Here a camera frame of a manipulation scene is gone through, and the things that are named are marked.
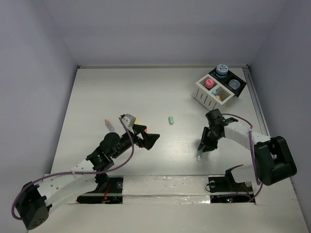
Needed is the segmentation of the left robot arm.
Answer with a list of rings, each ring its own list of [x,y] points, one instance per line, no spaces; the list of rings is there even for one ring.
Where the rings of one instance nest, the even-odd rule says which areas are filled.
[[[22,221],[28,231],[37,228],[73,198],[92,189],[104,191],[109,180],[107,173],[123,166],[114,167],[114,159],[135,146],[150,150],[160,138],[159,134],[147,133],[144,125],[124,129],[123,135],[106,134],[99,146],[72,169],[26,183],[13,201],[12,217]]]

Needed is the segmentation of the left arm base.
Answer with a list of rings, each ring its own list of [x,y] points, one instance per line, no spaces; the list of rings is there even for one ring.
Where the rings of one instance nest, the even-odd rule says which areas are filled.
[[[123,176],[109,177],[99,183],[95,190],[77,197],[79,204],[122,204],[123,203]]]

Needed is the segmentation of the green cap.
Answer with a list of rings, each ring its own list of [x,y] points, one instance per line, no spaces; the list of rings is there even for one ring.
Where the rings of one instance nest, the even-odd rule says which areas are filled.
[[[172,116],[169,116],[168,117],[168,122],[170,125],[173,125],[174,124],[174,118]]]

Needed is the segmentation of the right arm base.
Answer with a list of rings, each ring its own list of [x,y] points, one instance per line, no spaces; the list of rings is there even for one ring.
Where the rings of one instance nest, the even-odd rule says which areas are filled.
[[[208,177],[205,190],[210,194],[211,203],[255,203],[252,183],[238,183],[232,175],[232,170],[241,166],[238,165],[227,169],[224,175]]]

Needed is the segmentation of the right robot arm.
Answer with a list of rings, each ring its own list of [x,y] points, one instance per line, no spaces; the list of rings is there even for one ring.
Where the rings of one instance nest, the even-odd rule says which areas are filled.
[[[297,167],[285,138],[270,137],[253,132],[246,119],[229,114],[225,118],[219,109],[206,113],[208,126],[204,127],[198,150],[202,153],[218,148],[222,138],[232,140],[251,153],[255,181],[271,186],[297,174]]]

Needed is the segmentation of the blue lid jar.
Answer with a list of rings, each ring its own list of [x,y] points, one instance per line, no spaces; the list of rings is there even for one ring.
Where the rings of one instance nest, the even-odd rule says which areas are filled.
[[[225,78],[228,74],[229,68],[225,64],[217,65],[215,69],[215,75],[219,78]]]

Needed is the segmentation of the pink cap bottle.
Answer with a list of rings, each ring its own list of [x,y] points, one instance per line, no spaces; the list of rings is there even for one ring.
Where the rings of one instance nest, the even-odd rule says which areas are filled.
[[[214,80],[211,78],[207,78],[204,87],[208,90],[212,89],[214,87]]]

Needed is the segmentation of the clear jar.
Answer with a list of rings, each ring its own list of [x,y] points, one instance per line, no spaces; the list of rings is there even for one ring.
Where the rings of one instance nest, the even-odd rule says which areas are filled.
[[[231,79],[228,83],[228,85],[233,89],[233,90],[238,90],[241,86],[240,81],[236,79]]]

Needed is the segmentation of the green marker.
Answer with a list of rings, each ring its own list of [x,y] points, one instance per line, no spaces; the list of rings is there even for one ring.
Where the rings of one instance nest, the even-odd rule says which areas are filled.
[[[196,154],[196,161],[200,161],[200,160],[201,160],[201,157],[202,157],[202,151],[201,151],[201,150],[198,150],[198,151],[197,151],[197,154]]]

